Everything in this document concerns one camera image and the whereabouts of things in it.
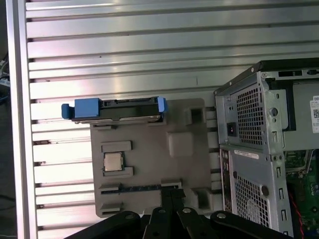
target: cable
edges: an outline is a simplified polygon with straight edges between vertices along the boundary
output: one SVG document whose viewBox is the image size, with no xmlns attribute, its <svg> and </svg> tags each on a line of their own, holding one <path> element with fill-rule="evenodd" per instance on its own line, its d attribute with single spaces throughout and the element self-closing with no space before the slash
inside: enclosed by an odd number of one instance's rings
<svg viewBox="0 0 319 239">
<path fill-rule="evenodd" d="M 16 238 L 17 236 L 8 236 L 8 235 L 1 235 L 1 234 L 0 234 L 0 237 L 4 237 L 4 238 Z"/>
<path fill-rule="evenodd" d="M 4 100 L 6 100 L 7 98 L 8 98 L 8 96 L 2 97 L 2 98 L 0 98 L 0 101 L 4 101 Z"/>
<path fill-rule="evenodd" d="M 5 200 L 11 201 L 11 202 L 15 202 L 15 198 L 12 198 L 12 197 L 9 197 L 9 196 L 6 196 L 6 195 L 1 195 L 0 194 L 0 199 L 5 199 Z"/>
<path fill-rule="evenodd" d="M 7 61 L 9 59 L 9 52 L 6 53 L 2 61 Z"/>
<path fill-rule="evenodd" d="M 13 208 L 15 208 L 15 205 L 7 207 L 7 208 L 0 208 L 0 211 L 6 211 L 6 210 L 13 209 Z"/>
<path fill-rule="evenodd" d="M 293 196 L 291 195 L 291 193 L 288 193 L 288 194 L 289 194 L 289 197 L 290 197 L 290 199 L 291 199 L 291 202 L 292 202 L 293 205 L 294 205 L 294 208 L 295 208 L 295 210 L 296 210 L 296 212 L 297 212 L 297 215 L 298 215 L 298 217 L 299 217 L 300 232 L 301 232 L 301 235 L 302 235 L 302 239 L 304 239 L 304 238 L 305 238 L 305 234 L 304 234 L 304 230 L 303 230 L 302 216 L 301 216 L 301 214 L 300 214 L 300 212 L 299 212 L 299 210 L 298 210 L 297 205 L 296 205 L 295 202 L 294 202 Z"/>
<path fill-rule="evenodd" d="M 6 72 L 4 72 L 3 70 L 4 70 L 4 68 L 5 68 L 5 66 L 8 64 L 9 62 L 8 61 L 6 61 L 3 65 L 2 65 L 2 67 L 1 67 L 1 77 L 3 76 L 3 74 L 4 73 L 6 73 Z"/>
</svg>

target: black connector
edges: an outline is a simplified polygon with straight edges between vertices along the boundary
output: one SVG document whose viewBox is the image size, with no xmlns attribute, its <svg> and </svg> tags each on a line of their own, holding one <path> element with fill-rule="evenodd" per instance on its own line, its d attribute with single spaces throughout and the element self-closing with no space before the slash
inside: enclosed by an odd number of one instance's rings
<svg viewBox="0 0 319 239">
<path fill-rule="evenodd" d="M 227 123 L 227 135 L 232 137 L 237 136 L 236 123 Z"/>
<path fill-rule="evenodd" d="M 307 74 L 308 74 L 308 75 L 311 75 L 311 76 L 316 75 L 316 74 L 318 74 L 318 73 L 319 73 L 319 71 L 317 71 L 317 70 L 308 70 L 308 71 L 307 71 Z"/>
</svg>

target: aluminum frame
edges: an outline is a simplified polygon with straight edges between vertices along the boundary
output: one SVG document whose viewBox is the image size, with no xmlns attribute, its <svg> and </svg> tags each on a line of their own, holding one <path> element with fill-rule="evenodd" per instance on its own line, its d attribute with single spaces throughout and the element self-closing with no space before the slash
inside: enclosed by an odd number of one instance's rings
<svg viewBox="0 0 319 239">
<path fill-rule="evenodd" d="M 6 2 L 19 238 L 64 238 L 99 220 L 90 198 L 90 150 L 84 147 L 83 154 L 65 154 L 65 148 L 57 148 L 60 144 L 74 151 L 81 143 L 89 145 L 89 130 L 62 121 L 61 104 L 72 105 L 77 97 L 203 98 L 212 189 L 220 193 L 215 88 L 260 59 L 314 57 L 319 53 L 319 17 L 310 13 L 317 9 L 317 0 Z M 303 12 L 296 14 L 297 7 L 302 7 Z M 223 17 L 216 20 L 217 14 Z M 109 30 L 72 28 L 73 35 L 66 36 L 68 28 L 62 29 L 59 24 L 82 22 L 89 26 L 95 16 L 111 23 Z M 176 21 L 161 25 L 158 20 L 151 21 L 155 16 L 170 16 Z M 198 19 L 198 23 L 189 25 L 190 19 Z M 50 28 L 46 23 L 51 26 L 49 34 L 41 32 Z M 106 46 L 105 41 L 102 50 L 93 45 L 101 42 L 101 37 L 113 42 L 114 48 Z M 65 40 L 71 46 L 73 40 L 85 45 L 83 49 L 66 49 Z M 38 47 L 51 47 L 51 43 L 61 48 L 56 48 L 55 54 L 42 48 L 44 52 L 39 55 Z M 39 58 L 42 55 L 51 57 Z M 67 173 L 72 169 L 78 170 L 76 180 Z M 56 172 L 63 170 L 65 173 L 57 176 Z M 221 194 L 216 194 L 214 200 L 220 209 Z"/>
</svg>

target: metal mesh vent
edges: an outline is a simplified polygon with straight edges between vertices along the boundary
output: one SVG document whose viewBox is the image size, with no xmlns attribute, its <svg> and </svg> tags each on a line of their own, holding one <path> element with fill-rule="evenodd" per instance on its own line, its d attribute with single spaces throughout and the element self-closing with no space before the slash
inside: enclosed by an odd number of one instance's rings
<svg viewBox="0 0 319 239">
<path fill-rule="evenodd" d="M 260 88 L 249 90 L 237 97 L 238 129 L 242 143 L 262 145 L 261 125 L 264 124 Z"/>
<path fill-rule="evenodd" d="M 238 176 L 236 184 L 237 213 L 239 216 L 269 227 L 268 204 L 260 196 L 260 188 Z"/>
<path fill-rule="evenodd" d="M 232 213 L 231 201 L 228 198 L 225 199 L 225 211 Z"/>
</svg>

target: sticker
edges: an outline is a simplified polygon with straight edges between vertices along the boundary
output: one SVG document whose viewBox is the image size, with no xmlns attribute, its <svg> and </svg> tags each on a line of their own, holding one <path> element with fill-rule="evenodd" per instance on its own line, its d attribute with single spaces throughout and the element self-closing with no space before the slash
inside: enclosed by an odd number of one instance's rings
<svg viewBox="0 0 319 239">
<path fill-rule="evenodd" d="M 310 101 L 310 112 L 311 112 L 311 119 L 313 122 L 313 132 L 319 133 L 319 100 Z"/>
<path fill-rule="evenodd" d="M 10 81 L 8 81 L 7 79 L 0 79 L 0 85 L 10 87 Z"/>
<path fill-rule="evenodd" d="M 237 155 L 241 155 L 241 156 L 245 156 L 245 157 L 249 157 L 249 158 L 259 159 L 259 155 L 255 154 L 255 153 L 248 153 L 248 152 L 239 151 L 239 150 L 235 150 L 234 153 Z"/>
</svg>

